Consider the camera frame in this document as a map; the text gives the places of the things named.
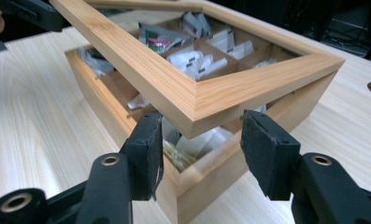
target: wooden box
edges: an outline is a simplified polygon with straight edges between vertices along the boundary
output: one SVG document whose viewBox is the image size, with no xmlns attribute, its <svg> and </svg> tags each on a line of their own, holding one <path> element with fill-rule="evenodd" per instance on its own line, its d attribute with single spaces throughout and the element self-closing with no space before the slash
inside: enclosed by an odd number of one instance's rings
<svg viewBox="0 0 371 224">
<path fill-rule="evenodd" d="M 187 137 L 223 124 L 232 125 L 235 134 L 231 139 L 183 172 L 164 157 L 164 179 L 157 198 L 173 223 L 191 221 L 248 171 L 239 146 L 238 124 L 244 109 L 267 105 L 266 114 L 290 131 L 312 111 L 344 62 L 209 2 L 87 1 L 97 7 L 203 12 L 221 22 L 222 27 L 233 27 L 237 38 L 252 39 L 255 51 L 251 55 L 240 60 L 231 58 L 214 78 L 193 81 L 163 56 L 142 45 L 134 32 L 123 30 L 88 3 L 50 1 L 118 70 L 97 77 L 77 50 L 66 53 L 85 98 L 118 145 L 130 135 L 139 116 L 154 108 Z M 161 25 L 170 25 L 177 19 Z M 194 44 L 221 54 L 206 39 Z M 254 68 L 270 57 L 278 62 Z M 127 102 L 139 92 L 153 107 L 131 111 Z"/>
</svg>

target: table surface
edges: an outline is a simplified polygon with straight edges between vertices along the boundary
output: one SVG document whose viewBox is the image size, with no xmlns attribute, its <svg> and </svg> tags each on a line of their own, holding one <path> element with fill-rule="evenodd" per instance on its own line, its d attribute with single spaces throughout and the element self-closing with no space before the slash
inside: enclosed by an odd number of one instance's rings
<svg viewBox="0 0 371 224">
<path fill-rule="evenodd" d="M 133 29 L 134 18 L 158 21 L 175 15 L 170 13 L 133 11 L 116 19 Z M 291 134 L 302 144 L 301 153 L 336 158 L 371 191 L 371 62 L 281 32 L 346 58 L 313 112 Z M 40 188 L 51 197 L 87 179 L 98 156 L 119 151 L 64 56 L 87 44 L 76 29 L 67 28 L 6 43 L 0 52 L 0 197 L 22 188 Z M 193 223 L 293 223 L 290 205 L 268 201 L 248 172 Z M 169 223 L 156 202 L 133 206 L 135 223 Z"/>
</svg>

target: wooden table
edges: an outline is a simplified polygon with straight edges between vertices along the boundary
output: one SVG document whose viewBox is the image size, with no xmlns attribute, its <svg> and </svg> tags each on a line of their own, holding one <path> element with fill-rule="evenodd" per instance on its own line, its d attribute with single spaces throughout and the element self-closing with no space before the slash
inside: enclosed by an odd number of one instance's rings
<svg viewBox="0 0 371 224">
<path fill-rule="evenodd" d="M 121 14 L 163 19 L 169 13 Z M 347 61 L 310 116 L 292 135 L 301 153 L 336 158 L 360 187 L 371 191 L 371 62 L 287 31 L 298 41 Z M 0 52 L 0 197 L 15 189 L 40 188 L 51 197 L 89 174 L 99 155 L 118 151 L 86 103 L 64 52 L 87 45 L 74 28 L 7 43 Z M 168 223 L 155 202 L 134 202 L 135 223 Z M 244 174 L 193 223 L 292 223 L 289 202 L 270 202 L 251 173 Z"/>
</svg>

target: metal ring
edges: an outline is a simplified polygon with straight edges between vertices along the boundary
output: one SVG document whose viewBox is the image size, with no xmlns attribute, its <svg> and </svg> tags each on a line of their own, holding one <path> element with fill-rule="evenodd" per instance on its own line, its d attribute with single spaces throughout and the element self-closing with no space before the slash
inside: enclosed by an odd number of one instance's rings
<svg viewBox="0 0 371 224">
<path fill-rule="evenodd" d="M 114 165 L 119 162 L 119 157 L 109 156 L 104 158 L 101 163 L 105 166 Z"/>
<path fill-rule="evenodd" d="M 28 203 L 30 203 L 33 200 L 33 196 L 27 192 L 20 193 L 17 195 L 14 195 L 7 199 L 2 205 L 1 205 L 1 211 L 4 213 L 11 213 L 18 211 L 25 207 Z"/>
<path fill-rule="evenodd" d="M 323 156 L 313 156 L 311 159 L 318 165 L 330 166 L 333 164 L 330 159 Z"/>
</svg>

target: wooden frame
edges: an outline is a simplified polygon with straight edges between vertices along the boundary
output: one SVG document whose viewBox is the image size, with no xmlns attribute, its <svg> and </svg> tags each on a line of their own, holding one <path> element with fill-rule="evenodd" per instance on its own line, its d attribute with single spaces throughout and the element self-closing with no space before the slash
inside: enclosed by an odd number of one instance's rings
<svg viewBox="0 0 371 224">
<path fill-rule="evenodd" d="M 87 1 L 99 7 L 203 11 L 300 55 L 267 67 L 195 82 L 82 0 L 50 1 L 122 75 L 98 78 L 76 50 L 66 53 L 85 98 L 119 146 L 136 126 L 134 116 L 121 103 L 122 92 L 116 92 L 115 85 L 123 81 L 145 94 L 186 136 L 238 118 L 244 108 L 268 103 L 266 113 L 290 131 L 312 111 L 344 62 L 209 2 Z M 237 132 L 181 173 L 164 157 L 164 179 L 157 197 L 172 223 L 191 221 L 248 171 L 239 146 L 240 135 Z"/>
<path fill-rule="evenodd" d="M 343 60 L 266 31 L 209 2 L 88 1 L 97 6 L 203 11 L 303 55 L 283 63 L 196 82 L 82 0 L 51 0 L 107 59 L 185 136 L 193 137 L 334 73 Z"/>
</svg>

